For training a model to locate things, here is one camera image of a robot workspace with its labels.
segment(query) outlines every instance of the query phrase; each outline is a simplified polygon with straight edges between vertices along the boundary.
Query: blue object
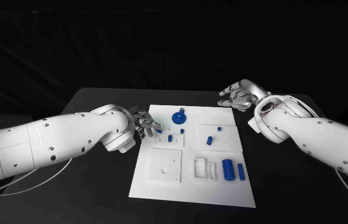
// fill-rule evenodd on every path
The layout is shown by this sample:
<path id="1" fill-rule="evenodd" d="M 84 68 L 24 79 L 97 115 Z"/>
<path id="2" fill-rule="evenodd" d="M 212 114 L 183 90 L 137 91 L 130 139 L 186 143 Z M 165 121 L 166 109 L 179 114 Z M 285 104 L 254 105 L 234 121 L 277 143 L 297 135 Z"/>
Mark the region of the blue object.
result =
<path id="1" fill-rule="evenodd" d="M 172 114 L 170 119 L 172 119 L 172 122 L 173 122 L 175 124 L 182 124 L 182 123 L 185 122 L 185 120 L 186 120 L 186 116 L 185 116 L 185 114 L 183 114 L 183 109 L 182 109 L 182 108 L 179 109 L 179 112 L 175 112 L 175 113 Z"/>
<path id="2" fill-rule="evenodd" d="M 242 165 L 237 164 L 237 171 L 238 171 L 238 178 L 244 180 L 244 172 L 242 172 Z"/>
<path id="3" fill-rule="evenodd" d="M 222 160 L 222 176 L 227 181 L 235 179 L 231 160 Z"/>
<path id="4" fill-rule="evenodd" d="M 206 145 L 211 145 L 211 142 L 212 142 L 212 137 L 208 137 Z"/>

